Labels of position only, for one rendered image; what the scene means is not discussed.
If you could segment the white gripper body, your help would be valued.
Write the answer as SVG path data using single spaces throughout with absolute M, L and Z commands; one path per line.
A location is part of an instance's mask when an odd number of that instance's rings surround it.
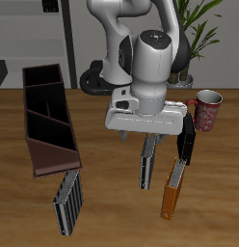
M 109 102 L 105 118 L 108 129 L 178 135 L 182 131 L 187 106 L 182 102 L 165 101 L 156 115 L 138 115 L 130 110 L 117 109 Z

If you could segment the grey black striped book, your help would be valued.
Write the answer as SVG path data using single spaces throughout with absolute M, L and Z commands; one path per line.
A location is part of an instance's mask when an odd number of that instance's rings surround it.
M 66 171 L 66 175 L 53 200 L 61 235 L 70 236 L 83 204 L 80 173 Z
M 154 165 L 156 149 L 156 135 L 148 133 L 145 138 L 140 167 L 140 183 L 141 189 L 148 190 Z

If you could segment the orange book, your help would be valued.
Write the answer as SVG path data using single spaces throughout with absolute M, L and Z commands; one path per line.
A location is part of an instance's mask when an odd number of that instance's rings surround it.
M 174 209 L 181 190 L 183 175 L 186 162 L 176 158 L 166 180 L 163 203 L 161 208 L 161 217 L 163 219 L 172 220 Z

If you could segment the dark brown desk caddy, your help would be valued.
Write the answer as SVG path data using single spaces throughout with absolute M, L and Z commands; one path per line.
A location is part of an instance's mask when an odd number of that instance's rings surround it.
M 59 64 L 24 68 L 25 139 L 34 178 L 81 170 Z

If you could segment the red patterned mug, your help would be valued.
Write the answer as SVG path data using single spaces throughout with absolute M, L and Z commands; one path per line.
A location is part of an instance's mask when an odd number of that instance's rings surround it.
M 194 123 L 199 131 L 210 131 L 214 125 L 223 97 L 211 90 L 202 90 L 197 93 L 196 99 L 186 101 L 186 106 L 194 103 L 196 106 Z

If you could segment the green pot plant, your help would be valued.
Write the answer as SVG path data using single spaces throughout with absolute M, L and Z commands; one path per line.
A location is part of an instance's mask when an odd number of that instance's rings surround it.
M 207 11 L 216 7 L 223 0 L 212 0 L 211 2 L 204 4 L 205 0 L 201 2 L 193 9 L 190 9 L 190 0 L 177 0 L 178 11 L 181 17 L 181 23 L 184 30 L 188 28 L 193 29 L 192 35 L 194 40 L 191 44 L 191 60 L 195 58 L 202 58 L 199 53 L 207 46 L 213 43 L 218 43 L 219 40 L 213 40 L 216 35 L 217 28 L 211 29 L 204 37 L 202 32 L 207 21 L 202 24 L 198 24 L 197 27 L 193 26 L 193 23 L 202 17 Z M 169 77 L 167 86 L 172 89 L 191 89 L 193 86 L 193 76 L 188 73 L 189 65 L 187 65 L 183 70 L 177 73 L 172 73 Z

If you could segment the dark grey angular block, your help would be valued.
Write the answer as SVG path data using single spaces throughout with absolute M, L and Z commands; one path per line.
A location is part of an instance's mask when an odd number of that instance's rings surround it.
M 0 86 L 5 80 L 7 74 L 8 74 L 8 69 L 7 69 L 6 61 L 0 60 Z

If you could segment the dark grey vertical post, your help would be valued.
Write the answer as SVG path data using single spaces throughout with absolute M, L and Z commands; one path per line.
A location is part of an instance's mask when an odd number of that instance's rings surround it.
M 66 54 L 67 54 L 70 86 L 72 89 L 76 89 L 77 88 L 77 75 L 76 75 L 73 37 L 72 37 L 72 29 L 71 29 L 69 0 L 61 0 L 61 6 L 62 6 L 62 12 L 63 12 L 63 23 L 64 23 L 64 30 L 65 30 Z

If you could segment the small black wall box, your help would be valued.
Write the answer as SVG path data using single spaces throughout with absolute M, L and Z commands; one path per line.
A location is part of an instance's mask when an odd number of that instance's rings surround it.
M 45 13 L 57 13 L 59 11 L 58 0 L 41 0 Z

